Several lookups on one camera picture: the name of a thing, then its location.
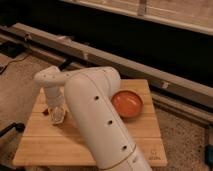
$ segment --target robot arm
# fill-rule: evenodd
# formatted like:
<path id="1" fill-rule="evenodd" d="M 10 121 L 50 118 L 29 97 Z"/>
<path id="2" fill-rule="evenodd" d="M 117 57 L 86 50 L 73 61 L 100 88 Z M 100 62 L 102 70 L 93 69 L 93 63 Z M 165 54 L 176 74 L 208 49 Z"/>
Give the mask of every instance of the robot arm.
<path id="1" fill-rule="evenodd" d="M 121 82 L 115 69 L 60 73 L 51 67 L 38 73 L 35 80 L 46 89 L 47 102 L 58 103 L 55 106 L 61 104 L 62 96 L 57 86 L 64 85 L 66 104 L 100 170 L 151 171 L 109 100 Z"/>

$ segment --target screw hole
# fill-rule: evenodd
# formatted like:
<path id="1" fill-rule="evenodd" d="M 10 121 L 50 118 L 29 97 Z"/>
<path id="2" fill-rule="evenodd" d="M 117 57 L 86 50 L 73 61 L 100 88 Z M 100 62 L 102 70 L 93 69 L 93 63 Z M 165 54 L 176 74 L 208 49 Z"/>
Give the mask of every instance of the screw hole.
<path id="1" fill-rule="evenodd" d="M 122 147 L 122 151 L 125 151 L 126 149 L 127 149 L 126 145 Z"/>
<path id="2" fill-rule="evenodd" d="M 99 97 L 98 96 L 95 96 L 95 98 L 94 98 L 95 100 L 98 100 L 99 99 Z"/>
<path id="3" fill-rule="evenodd" d="M 108 125 L 112 125 L 112 124 L 113 124 L 112 120 L 108 121 Z"/>

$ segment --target concrete floor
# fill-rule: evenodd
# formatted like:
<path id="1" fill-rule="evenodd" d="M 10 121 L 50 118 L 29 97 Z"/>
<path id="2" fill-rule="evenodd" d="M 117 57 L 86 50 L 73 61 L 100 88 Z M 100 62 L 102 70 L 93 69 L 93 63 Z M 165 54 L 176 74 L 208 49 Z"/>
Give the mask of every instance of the concrete floor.
<path id="1" fill-rule="evenodd" d="M 0 64 L 10 59 L 0 54 Z M 11 64 L 0 75 L 0 129 L 11 122 L 26 123 L 39 88 L 33 82 L 36 72 L 50 66 L 47 62 L 29 56 L 26 60 Z M 205 129 L 156 107 L 165 145 L 168 166 L 156 171 L 207 171 L 204 164 Z M 20 134 L 10 132 L 0 140 L 0 162 L 12 166 Z M 52 168 L 51 170 L 96 170 L 95 168 Z"/>

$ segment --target wooden cutting board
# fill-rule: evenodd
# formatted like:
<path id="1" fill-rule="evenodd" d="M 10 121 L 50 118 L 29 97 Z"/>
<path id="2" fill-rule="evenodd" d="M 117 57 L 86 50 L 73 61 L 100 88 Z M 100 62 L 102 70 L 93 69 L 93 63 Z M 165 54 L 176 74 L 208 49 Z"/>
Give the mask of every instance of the wooden cutting board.
<path id="1" fill-rule="evenodd" d="M 141 115 L 124 120 L 130 134 L 151 166 L 166 166 L 167 159 L 157 116 L 146 80 L 122 80 L 122 90 L 136 92 L 144 102 Z M 13 164 L 15 166 L 94 166 L 96 165 L 79 131 L 67 115 L 63 124 L 53 126 L 43 89 L 21 138 Z"/>

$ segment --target cable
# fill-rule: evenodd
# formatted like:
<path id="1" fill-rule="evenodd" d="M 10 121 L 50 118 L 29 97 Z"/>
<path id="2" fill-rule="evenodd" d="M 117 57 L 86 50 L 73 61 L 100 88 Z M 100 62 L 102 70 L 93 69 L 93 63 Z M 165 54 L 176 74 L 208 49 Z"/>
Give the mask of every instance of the cable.
<path id="1" fill-rule="evenodd" d="M 0 75 L 2 75 L 5 70 L 8 68 L 8 66 L 12 63 L 16 63 L 16 62 L 21 62 L 23 60 L 25 60 L 27 57 L 29 57 L 31 54 L 32 54 L 32 49 L 30 48 L 30 45 L 29 43 L 27 43 L 27 49 L 30 51 L 25 57 L 23 57 L 22 59 L 19 59 L 19 60 L 13 60 L 13 61 L 10 61 L 8 62 L 4 67 L 1 67 L 1 70 L 0 70 Z"/>

